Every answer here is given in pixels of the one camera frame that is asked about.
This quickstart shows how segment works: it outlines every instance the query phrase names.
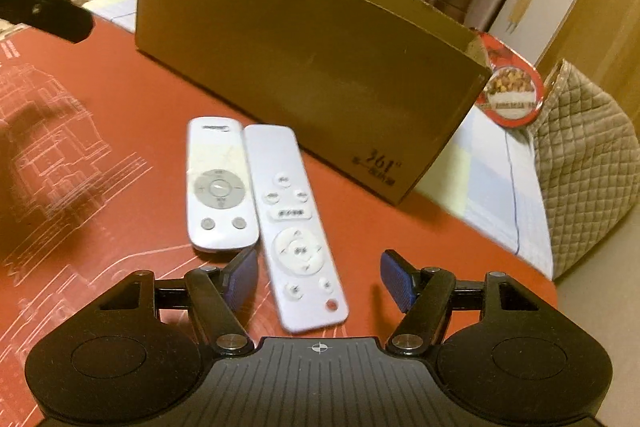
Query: checkered tablecloth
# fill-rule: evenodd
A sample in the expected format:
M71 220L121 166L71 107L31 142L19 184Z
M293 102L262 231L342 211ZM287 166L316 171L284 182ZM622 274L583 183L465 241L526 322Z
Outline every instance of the checkered tablecloth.
M92 0L84 7L134 32L136 4ZM506 131L473 107L415 190L551 279L545 207L526 133Z

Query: remote control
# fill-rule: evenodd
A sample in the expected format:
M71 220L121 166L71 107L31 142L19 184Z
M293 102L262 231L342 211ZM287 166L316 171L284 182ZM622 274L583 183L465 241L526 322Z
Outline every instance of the remote control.
M300 333L343 322L349 308L295 134L255 124L244 129L244 142L282 326Z
M258 241L242 126L203 116L187 133L187 229L202 251L240 250Z

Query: wooden panel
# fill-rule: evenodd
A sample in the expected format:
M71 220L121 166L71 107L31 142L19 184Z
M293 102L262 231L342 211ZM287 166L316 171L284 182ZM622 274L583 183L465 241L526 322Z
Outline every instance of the wooden panel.
M613 95L640 130L640 0L577 0L538 69L566 58Z

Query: gray ribbed surface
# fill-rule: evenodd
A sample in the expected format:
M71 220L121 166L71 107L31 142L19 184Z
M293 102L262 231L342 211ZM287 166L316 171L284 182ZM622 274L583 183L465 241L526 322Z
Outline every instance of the gray ribbed surface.
M327 349L312 349L318 343ZM54 420L41 427L62 427ZM216 363L180 405L138 427L495 427L453 403L424 365L373 339L266 339ZM583 420L574 427L597 427Z

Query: red tabletop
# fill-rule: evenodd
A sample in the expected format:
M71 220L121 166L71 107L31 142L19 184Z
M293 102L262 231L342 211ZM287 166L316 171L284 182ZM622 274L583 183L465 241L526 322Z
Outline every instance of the red tabletop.
M31 29L0 43L0 427L39 418L25 357L95 296L133 270L171 278L228 261L187 237L186 126L203 115L252 122L109 23L75 45ZM556 304L551 281L419 194L394 208L309 155L305 166L350 305L344 325L311 336L386 339L401 318L380 282L386 248L459 279L505 271ZM476 318L454 314L450 331ZM262 260L241 321L254 340L285 334Z

